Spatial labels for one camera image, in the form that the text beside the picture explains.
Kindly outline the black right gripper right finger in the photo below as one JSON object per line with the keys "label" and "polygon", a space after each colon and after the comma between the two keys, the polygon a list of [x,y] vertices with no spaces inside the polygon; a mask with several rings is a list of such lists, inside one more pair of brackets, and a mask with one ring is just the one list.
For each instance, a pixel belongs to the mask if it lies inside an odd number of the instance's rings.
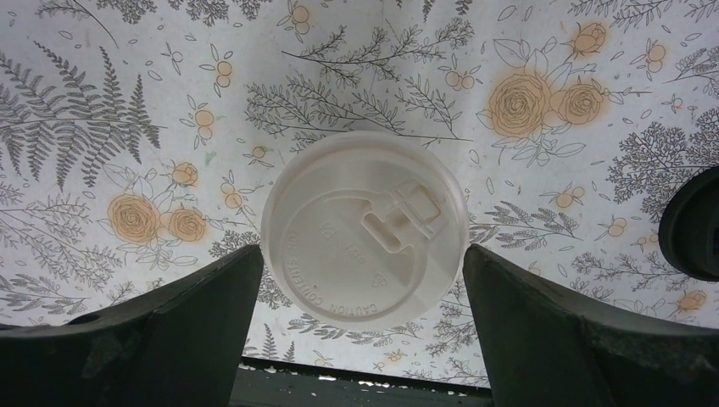
{"label": "black right gripper right finger", "polygon": [[717,330],[619,309],[477,244],[462,274],[495,405],[717,405]]}

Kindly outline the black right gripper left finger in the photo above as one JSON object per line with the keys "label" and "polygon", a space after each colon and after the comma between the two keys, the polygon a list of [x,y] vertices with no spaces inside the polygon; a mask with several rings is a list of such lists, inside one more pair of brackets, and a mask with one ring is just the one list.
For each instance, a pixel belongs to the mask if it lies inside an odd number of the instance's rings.
{"label": "black right gripper left finger", "polygon": [[2,405],[228,405],[263,269],[249,245],[62,326],[2,326]]}

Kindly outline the white coffee lid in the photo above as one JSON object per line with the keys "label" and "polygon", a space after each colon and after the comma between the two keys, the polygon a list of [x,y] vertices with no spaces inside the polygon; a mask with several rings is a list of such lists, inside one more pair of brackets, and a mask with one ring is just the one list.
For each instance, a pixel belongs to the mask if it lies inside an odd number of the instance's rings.
{"label": "white coffee lid", "polygon": [[377,131],[331,135],[291,159],[265,202],[260,237],[293,303],[352,331],[432,309],[470,244],[452,172],[426,148]]}

